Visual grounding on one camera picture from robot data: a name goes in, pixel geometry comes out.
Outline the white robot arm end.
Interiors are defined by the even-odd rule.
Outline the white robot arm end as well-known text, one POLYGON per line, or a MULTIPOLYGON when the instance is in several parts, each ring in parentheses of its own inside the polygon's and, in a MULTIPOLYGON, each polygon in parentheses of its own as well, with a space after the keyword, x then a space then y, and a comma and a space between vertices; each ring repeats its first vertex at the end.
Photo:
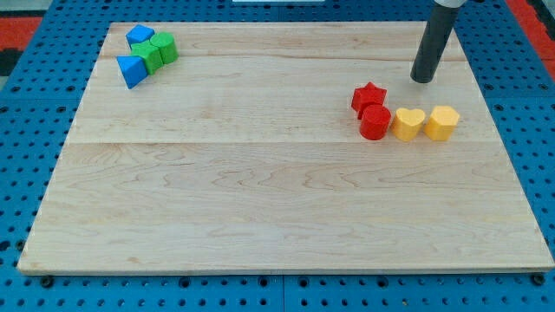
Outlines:
POLYGON ((449 9, 460 8, 467 0, 434 0, 438 5, 449 9))

